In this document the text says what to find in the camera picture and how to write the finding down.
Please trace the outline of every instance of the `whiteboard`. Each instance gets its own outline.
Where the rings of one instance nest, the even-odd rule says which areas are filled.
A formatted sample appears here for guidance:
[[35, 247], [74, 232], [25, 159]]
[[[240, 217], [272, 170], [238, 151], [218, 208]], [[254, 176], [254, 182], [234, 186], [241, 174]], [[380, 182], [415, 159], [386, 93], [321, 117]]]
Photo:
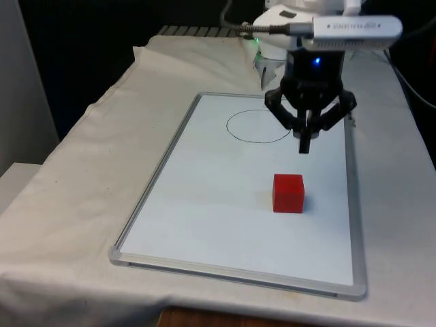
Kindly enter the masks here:
[[[363, 255], [360, 245], [353, 249], [347, 172], [344, 124], [300, 155], [298, 140], [263, 98], [200, 95], [112, 261], [244, 282], [275, 278], [298, 290], [334, 285], [348, 294], [359, 285], [362, 293], [354, 256], [362, 269]], [[273, 212], [274, 174], [303, 176], [303, 214]], [[247, 278], [238, 278], [241, 273]]]

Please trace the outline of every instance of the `table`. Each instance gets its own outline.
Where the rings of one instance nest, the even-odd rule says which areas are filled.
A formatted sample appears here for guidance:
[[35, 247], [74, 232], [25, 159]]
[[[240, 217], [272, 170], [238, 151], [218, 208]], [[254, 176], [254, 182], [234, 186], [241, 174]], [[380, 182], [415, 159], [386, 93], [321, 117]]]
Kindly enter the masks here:
[[194, 95], [261, 93], [254, 53], [238, 39], [160, 36], [135, 56], [0, 217], [2, 326], [133, 326], [169, 306], [312, 324], [434, 325], [436, 175], [391, 67], [373, 52], [356, 53], [343, 72], [359, 103], [366, 299], [113, 266], [109, 248]]
[[156, 327], [315, 327], [293, 322], [278, 322], [241, 315], [168, 308], [162, 311]]

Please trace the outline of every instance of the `drawn circle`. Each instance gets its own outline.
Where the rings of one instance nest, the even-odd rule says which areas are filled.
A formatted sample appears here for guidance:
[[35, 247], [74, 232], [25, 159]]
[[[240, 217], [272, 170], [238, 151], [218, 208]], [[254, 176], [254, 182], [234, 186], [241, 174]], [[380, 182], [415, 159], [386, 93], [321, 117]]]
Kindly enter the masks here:
[[248, 143], [273, 143], [290, 134], [269, 110], [246, 110], [229, 118], [227, 131], [237, 140]]

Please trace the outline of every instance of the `robotic arm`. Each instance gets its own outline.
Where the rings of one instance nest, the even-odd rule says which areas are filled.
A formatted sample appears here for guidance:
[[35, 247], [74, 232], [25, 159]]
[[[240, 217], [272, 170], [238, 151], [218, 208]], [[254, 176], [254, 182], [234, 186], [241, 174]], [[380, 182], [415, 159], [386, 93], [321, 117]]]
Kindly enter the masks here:
[[[384, 50], [400, 38], [403, 26], [393, 16], [358, 16], [360, 0], [266, 0], [266, 4], [269, 9], [245, 28], [259, 38], [264, 57], [268, 53], [262, 45], [267, 50], [285, 49], [287, 64], [280, 87], [266, 93], [265, 104], [300, 139], [299, 152], [309, 153], [311, 140], [321, 130], [328, 131], [357, 106], [341, 79], [345, 51]], [[282, 105], [283, 96], [296, 116]], [[334, 100], [335, 105], [325, 110]]]

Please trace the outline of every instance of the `red cube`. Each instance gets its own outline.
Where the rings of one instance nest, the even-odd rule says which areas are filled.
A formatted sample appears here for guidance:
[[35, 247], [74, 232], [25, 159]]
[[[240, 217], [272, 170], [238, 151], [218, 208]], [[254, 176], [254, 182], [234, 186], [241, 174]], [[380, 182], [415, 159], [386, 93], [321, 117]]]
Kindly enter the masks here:
[[302, 213], [305, 186], [301, 175], [274, 175], [272, 207], [275, 213]]

